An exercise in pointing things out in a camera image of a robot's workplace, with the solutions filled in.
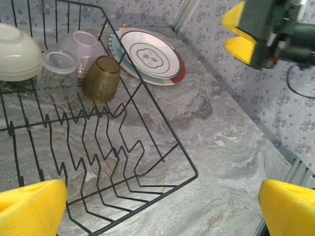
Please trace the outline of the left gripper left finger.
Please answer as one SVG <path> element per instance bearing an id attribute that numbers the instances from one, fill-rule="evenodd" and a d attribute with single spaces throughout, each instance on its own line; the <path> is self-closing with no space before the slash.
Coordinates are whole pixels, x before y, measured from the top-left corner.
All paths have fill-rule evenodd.
<path id="1" fill-rule="evenodd" d="M 56 236 L 66 200 L 61 179 L 0 192 L 0 236 Z"/>

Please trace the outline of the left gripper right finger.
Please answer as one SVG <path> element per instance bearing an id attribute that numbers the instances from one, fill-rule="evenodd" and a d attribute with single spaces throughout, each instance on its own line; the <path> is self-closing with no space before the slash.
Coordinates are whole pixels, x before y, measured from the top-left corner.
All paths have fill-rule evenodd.
<path id="1" fill-rule="evenodd" d="M 266 179 L 258 201 L 270 236 L 315 236 L 315 189 Z"/>

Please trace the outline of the white plate with orange rim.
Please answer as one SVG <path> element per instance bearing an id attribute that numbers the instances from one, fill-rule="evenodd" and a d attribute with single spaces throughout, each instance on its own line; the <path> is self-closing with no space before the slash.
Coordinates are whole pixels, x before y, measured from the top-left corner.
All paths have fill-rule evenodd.
<path id="1" fill-rule="evenodd" d="M 159 37 L 160 39 L 162 39 L 157 33 L 154 33 L 150 30 L 146 30 L 146 29 L 139 29 L 139 28 L 120 28 L 118 29 L 114 34 L 120 44 L 120 52 L 118 53 L 118 56 L 113 55 L 114 59 L 119 62 L 121 64 L 121 67 L 129 74 L 131 74 L 132 76 L 138 78 L 138 79 L 143 79 L 144 82 L 153 84 L 153 85 L 160 85 L 160 86 L 171 86 L 171 85 L 175 85 L 178 84 L 179 82 L 181 82 L 186 74 L 186 67 L 185 67 L 185 63 L 183 61 L 183 59 L 181 58 L 180 54 L 175 50 L 174 47 L 172 47 L 169 43 L 169 45 L 171 46 L 171 48 L 175 51 L 176 55 L 179 58 L 180 61 L 180 72 L 177 76 L 170 78 L 170 79 L 160 79 L 160 78 L 156 78 L 153 76 L 150 76 L 148 74 L 145 74 L 144 72 L 140 71 L 135 65 L 134 63 L 131 61 L 129 54 L 127 53 L 127 50 L 124 48 L 124 46 L 122 45 L 121 41 L 120 41 L 120 36 L 122 36 L 122 34 L 124 32 L 128 32 L 131 30 L 140 30 L 140 31 L 144 31 L 144 32 L 149 32 L 157 37 Z"/>

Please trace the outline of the black wire dish rack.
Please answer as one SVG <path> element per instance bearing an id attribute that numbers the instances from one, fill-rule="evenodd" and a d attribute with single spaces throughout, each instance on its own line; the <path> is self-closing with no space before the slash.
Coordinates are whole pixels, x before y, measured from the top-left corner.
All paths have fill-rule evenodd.
<path id="1" fill-rule="evenodd" d="M 42 51 L 84 30 L 114 59 L 109 37 L 116 28 L 93 3 L 0 0 L 0 23 L 29 34 Z M 68 198 L 56 236 L 105 236 L 198 177 L 149 85 L 122 67 L 121 73 L 116 96 L 105 104 L 80 88 L 68 103 L 47 102 L 35 78 L 0 82 L 0 192 L 63 180 Z"/>

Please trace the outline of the white plate with cloud print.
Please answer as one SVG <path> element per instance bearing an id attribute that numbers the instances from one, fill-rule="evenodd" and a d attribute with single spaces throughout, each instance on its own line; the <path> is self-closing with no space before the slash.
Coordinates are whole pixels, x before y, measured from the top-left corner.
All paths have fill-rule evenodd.
<path id="1" fill-rule="evenodd" d="M 134 65 L 145 74 L 170 79 L 180 72 L 180 61 L 171 46 L 159 37 L 140 30 L 124 32 L 120 41 Z"/>

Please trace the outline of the clear plastic cup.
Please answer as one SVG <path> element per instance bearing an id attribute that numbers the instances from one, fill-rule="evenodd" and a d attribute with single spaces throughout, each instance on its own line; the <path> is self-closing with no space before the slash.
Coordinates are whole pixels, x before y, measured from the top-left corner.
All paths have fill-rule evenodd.
<path id="1" fill-rule="evenodd" d="M 36 80 L 39 97 L 54 104 L 72 101 L 77 94 L 78 63 L 65 50 L 46 50 L 41 58 L 42 70 Z"/>

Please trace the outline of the green striped plate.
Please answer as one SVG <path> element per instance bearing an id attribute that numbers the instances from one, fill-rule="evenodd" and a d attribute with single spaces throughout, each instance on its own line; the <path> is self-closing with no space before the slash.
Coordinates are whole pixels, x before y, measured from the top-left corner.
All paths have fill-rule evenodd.
<path id="1" fill-rule="evenodd" d="M 120 52 L 120 44 L 114 33 L 109 37 L 109 47 L 112 54 L 118 56 L 118 53 Z"/>

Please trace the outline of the amber glass cup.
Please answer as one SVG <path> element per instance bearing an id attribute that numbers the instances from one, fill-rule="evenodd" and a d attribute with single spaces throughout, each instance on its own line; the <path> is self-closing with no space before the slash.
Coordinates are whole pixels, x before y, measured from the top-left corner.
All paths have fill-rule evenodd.
<path id="1" fill-rule="evenodd" d="M 113 100 L 120 81 L 120 65 L 111 57 L 99 56 L 82 82 L 82 93 L 95 103 Z"/>

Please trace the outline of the cream white bowl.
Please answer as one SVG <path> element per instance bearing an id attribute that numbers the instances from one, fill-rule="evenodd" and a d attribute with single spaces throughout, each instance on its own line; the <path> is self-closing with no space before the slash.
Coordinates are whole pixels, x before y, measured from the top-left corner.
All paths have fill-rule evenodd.
<path id="1" fill-rule="evenodd" d="M 0 81 L 18 82 L 40 75 L 42 52 L 31 36 L 0 23 Z"/>

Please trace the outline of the pink cup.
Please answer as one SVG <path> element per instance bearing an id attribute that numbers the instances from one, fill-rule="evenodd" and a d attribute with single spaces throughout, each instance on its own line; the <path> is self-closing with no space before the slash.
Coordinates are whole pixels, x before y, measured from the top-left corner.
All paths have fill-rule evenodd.
<path id="1" fill-rule="evenodd" d="M 75 31 L 63 36 L 57 42 L 59 49 L 72 54 L 78 61 L 78 78 L 83 79 L 92 63 L 105 55 L 102 43 L 92 34 L 85 31 Z"/>

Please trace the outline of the aluminium side rail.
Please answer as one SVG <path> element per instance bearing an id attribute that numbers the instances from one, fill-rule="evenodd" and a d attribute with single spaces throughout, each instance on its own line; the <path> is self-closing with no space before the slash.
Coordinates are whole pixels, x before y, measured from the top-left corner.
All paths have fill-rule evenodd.
<path id="1" fill-rule="evenodd" d="M 284 182 L 315 189 L 315 174 L 300 158 L 295 158 Z"/>

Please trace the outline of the aluminium frame post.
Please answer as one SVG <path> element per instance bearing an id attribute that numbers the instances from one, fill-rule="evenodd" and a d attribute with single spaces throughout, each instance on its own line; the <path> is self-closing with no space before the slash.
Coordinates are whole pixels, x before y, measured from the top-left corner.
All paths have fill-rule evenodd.
<path id="1" fill-rule="evenodd" d="M 183 29 L 199 2 L 200 0 L 183 0 L 183 4 L 171 25 L 171 28 L 175 33 L 178 33 Z"/>

